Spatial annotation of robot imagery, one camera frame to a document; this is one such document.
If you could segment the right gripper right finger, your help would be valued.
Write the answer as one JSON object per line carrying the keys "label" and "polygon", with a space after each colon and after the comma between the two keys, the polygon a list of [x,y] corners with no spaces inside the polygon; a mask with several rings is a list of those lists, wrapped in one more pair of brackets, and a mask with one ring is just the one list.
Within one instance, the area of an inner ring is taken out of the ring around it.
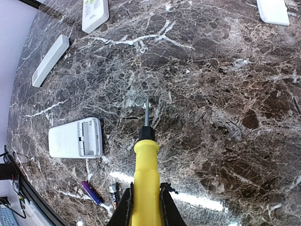
{"label": "right gripper right finger", "polygon": [[160,214],[161,222],[163,226],[186,226],[183,218],[181,217],[176,204],[171,197],[171,194],[178,192],[171,187],[170,183],[161,183],[160,184],[160,195],[159,195],[159,204],[160,204]]}

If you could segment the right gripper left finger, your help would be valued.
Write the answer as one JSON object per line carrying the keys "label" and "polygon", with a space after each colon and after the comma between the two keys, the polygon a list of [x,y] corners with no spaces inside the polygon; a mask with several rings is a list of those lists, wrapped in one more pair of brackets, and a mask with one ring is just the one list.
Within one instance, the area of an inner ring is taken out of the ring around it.
{"label": "right gripper left finger", "polygon": [[132,219],[134,203],[134,184],[131,183],[130,187],[127,188],[123,195],[120,194],[120,201],[117,206],[117,209],[114,210],[108,226],[130,226]]}

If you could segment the yellow handled screwdriver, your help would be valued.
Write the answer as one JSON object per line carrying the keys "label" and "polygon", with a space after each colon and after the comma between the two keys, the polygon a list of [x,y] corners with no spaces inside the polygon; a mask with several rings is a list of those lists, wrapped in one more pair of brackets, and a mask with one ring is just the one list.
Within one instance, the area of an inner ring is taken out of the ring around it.
{"label": "yellow handled screwdriver", "polygon": [[159,146],[155,131],[149,123],[149,101],[145,104],[144,125],[134,146],[136,154],[134,173],[134,197],[131,225],[160,226],[160,179],[158,172]]}

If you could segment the white battery cover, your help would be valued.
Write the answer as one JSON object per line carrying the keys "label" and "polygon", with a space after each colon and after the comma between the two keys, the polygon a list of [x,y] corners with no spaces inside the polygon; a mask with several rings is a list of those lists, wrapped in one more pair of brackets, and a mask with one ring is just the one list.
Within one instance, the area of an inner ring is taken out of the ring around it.
{"label": "white battery cover", "polygon": [[257,0],[261,20],[268,24],[289,26],[290,21],[284,0]]}

